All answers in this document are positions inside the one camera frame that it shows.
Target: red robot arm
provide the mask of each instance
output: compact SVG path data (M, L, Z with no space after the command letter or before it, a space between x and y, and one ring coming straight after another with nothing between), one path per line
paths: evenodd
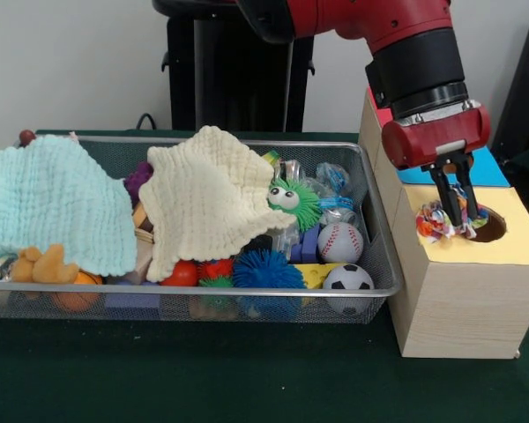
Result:
M490 122L470 100L452 28L450 0L236 0L255 31L269 42L336 30L364 38L373 62L366 68L380 108L394 118L383 128L386 154L398 169L421 167L436 183L443 208L462 224L456 193L443 167L456 165L477 217L469 155L484 146Z

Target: blue toy block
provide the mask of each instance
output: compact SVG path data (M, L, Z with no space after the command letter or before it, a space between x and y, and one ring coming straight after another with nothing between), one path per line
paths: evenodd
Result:
M302 245L295 244L292 246L290 253L290 263L301 263L302 262Z
M122 286L133 285L127 280L117 283ZM155 286L144 282L142 286ZM156 293L108 293L105 308L115 320L160 320L160 295Z
M317 224L303 235L301 263L317 263L319 229L320 226Z

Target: green table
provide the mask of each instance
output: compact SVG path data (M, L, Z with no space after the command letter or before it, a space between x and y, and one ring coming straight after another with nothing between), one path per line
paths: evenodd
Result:
M368 326L0 321L0 421L526 422L529 333L521 353L402 359L387 307Z

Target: green fuzzy toy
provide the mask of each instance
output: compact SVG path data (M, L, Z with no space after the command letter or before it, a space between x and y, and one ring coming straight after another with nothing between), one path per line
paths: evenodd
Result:
M315 226L321 218L319 197L296 181L273 181L268 192L268 203L273 210L294 214L302 233Z
M202 279L199 282L204 288L233 288L233 280L224 276L216 279ZM227 310L232 306L232 301L225 295L202 295L202 303L219 311Z

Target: red ball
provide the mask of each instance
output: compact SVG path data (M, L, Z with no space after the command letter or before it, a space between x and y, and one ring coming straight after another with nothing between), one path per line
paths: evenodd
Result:
M200 279L229 278L233 276L233 262L233 258L203 262L197 268L197 275Z
M181 260L175 266L175 270L170 278L166 278L161 283L163 286L196 286L197 266L194 262Z
M30 130L22 130L19 133L19 143L22 147L27 147L35 139L35 134Z

